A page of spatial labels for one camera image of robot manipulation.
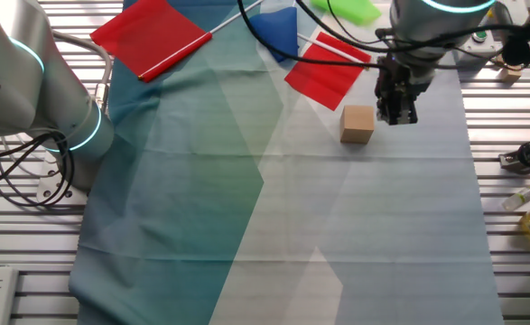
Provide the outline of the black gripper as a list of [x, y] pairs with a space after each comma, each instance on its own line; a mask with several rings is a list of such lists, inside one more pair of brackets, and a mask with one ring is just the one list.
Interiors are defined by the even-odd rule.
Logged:
[[[406, 96], [412, 101], [416, 95], [410, 84], [411, 71], [401, 64], [393, 54], [387, 54], [377, 60], [383, 68], [379, 70], [375, 95], [377, 96], [377, 119], [389, 125], [396, 124], [396, 112], [386, 103], [394, 95]], [[397, 118], [399, 125], [417, 123], [417, 113], [414, 102], [402, 102]]]

